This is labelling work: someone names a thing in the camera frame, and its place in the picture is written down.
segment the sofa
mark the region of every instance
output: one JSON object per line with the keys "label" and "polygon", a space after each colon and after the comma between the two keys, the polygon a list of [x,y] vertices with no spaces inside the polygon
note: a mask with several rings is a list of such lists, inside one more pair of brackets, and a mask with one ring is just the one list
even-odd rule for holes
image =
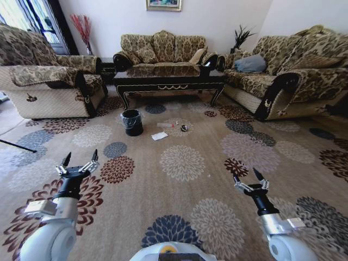
{"label": "sofa", "polygon": [[[265,71],[235,70],[236,60],[255,54],[265,59]],[[327,106],[348,93],[348,35],[323,26],[291,36],[264,36],[252,53],[223,54],[217,64],[226,74],[224,93],[259,120],[326,115]]]}
{"label": "sofa", "polygon": [[[206,40],[197,35],[173,35],[165,30],[154,35],[123,34],[121,36],[122,51],[113,57],[116,72],[125,71],[131,66],[188,66],[189,60],[198,49],[204,48]],[[148,47],[153,50],[146,57],[139,58],[137,52]],[[198,64],[210,62],[216,67],[218,55],[206,51]]]}
{"label": "sofa", "polygon": [[94,56],[56,55],[41,34],[0,24],[0,90],[25,119],[94,117],[107,89]]}

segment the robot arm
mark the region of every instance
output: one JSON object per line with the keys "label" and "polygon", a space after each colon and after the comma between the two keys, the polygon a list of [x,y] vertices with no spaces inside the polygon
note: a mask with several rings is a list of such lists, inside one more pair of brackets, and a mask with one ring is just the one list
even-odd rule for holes
{"label": "robot arm", "polygon": [[237,175],[233,176],[235,187],[245,195],[252,197],[263,222],[264,232],[269,241],[269,249],[277,261],[318,261],[314,252],[301,240],[290,234],[306,225],[298,217],[283,220],[279,210],[267,198],[269,181],[260,172],[253,169],[259,184],[246,185]]}
{"label": "robot arm", "polygon": [[53,201],[29,203],[25,213],[33,214],[47,223],[32,234],[21,248],[21,261],[65,261],[76,241],[77,202],[80,185],[99,165],[97,150],[84,166],[67,167],[71,153],[56,167],[63,185]]}

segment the white paper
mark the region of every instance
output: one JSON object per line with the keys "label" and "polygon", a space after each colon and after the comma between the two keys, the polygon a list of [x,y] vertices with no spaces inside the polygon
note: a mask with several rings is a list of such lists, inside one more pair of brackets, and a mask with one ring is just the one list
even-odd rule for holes
{"label": "white paper", "polygon": [[168,136],[168,134],[166,134],[165,132],[159,132],[159,133],[151,135],[153,140],[160,140],[160,139],[163,139],[163,138],[165,138],[167,136]]}

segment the bottle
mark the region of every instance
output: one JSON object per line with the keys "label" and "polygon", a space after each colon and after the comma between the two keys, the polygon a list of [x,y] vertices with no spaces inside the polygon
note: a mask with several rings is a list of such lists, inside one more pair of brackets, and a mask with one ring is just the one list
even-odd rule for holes
{"label": "bottle", "polygon": [[174,128],[174,123],[157,123],[160,128]]}

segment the black trash bin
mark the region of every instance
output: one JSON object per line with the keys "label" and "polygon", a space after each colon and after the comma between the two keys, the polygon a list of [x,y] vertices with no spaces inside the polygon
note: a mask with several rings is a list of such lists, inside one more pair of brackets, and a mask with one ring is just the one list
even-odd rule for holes
{"label": "black trash bin", "polygon": [[144,129],[142,128],[141,115],[138,110],[125,110],[121,113],[122,124],[126,128],[129,136],[138,136]]}

